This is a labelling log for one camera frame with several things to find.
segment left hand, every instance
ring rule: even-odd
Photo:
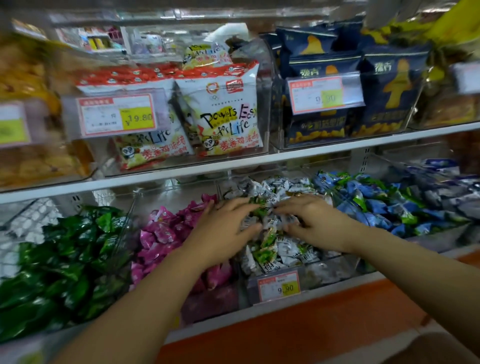
[[[217,209],[214,208],[213,201],[210,201],[182,246],[184,251],[195,256],[202,269],[232,258],[262,230],[262,224],[257,223],[240,231],[242,220],[259,207],[248,201],[248,198],[235,198]]]

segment price tag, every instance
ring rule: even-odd
[[[345,106],[341,76],[289,80],[288,88],[294,114],[305,114]]]
[[[30,142],[23,103],[0,104],[0,147],[19,146]]]
[[[152,95],[77,99],[85,137],[149,132],[157,129]]]
[[[480,62],[454,63],[458,93],[471,95],[480,93]]]
[[[300,293],[298,272],[289,272],[274,277],[259,279],[258,291],[261,302],[276,300]]]

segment yellow price sticker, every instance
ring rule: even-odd
[[[300,293],[299,283],[296,280],[291,282],[282,283],[283,296],[291,296],[293,294]]]
[[[323,108],[334,108],[335,106],[343,105],[343,90],[322,90],[322,107]]]
[[[155,119],[150,106],[120,109],[120,116],[124,130],[155,128]]]
[[[29,141],[22,119],[0,120],[0,145],[28,143]]]

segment hand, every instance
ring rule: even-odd
[[[208,204],[182,246],[193,253],[203,269],[232,258],[262,230],[262,224],[257,223],[240,232],[245,216],[259,207],[248,201],[248,198],[236,198],[219,208],[214,208],[213,201]]]
[[[289,235],[317,248],[352,253],[353,245],[367,228],[343,212],[330,206],[321,197],[304,194],[281,201],[276,214],[300,217],[305,227],[289,224],[283,227]]]

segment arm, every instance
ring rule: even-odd
[[[53,364],[152,363],[202,272],[228,260],[261,230],[257,224],[238,233],[242,219],[258,207],[247,202],[231,200],[218,210],[209,204],[183,246],[87,327]]]
[[[276,210],[304,220],[305,227],[289,225],[289,234],[366,259],[480,356],[480,269],[365,226],[315,196],[290,198]]]

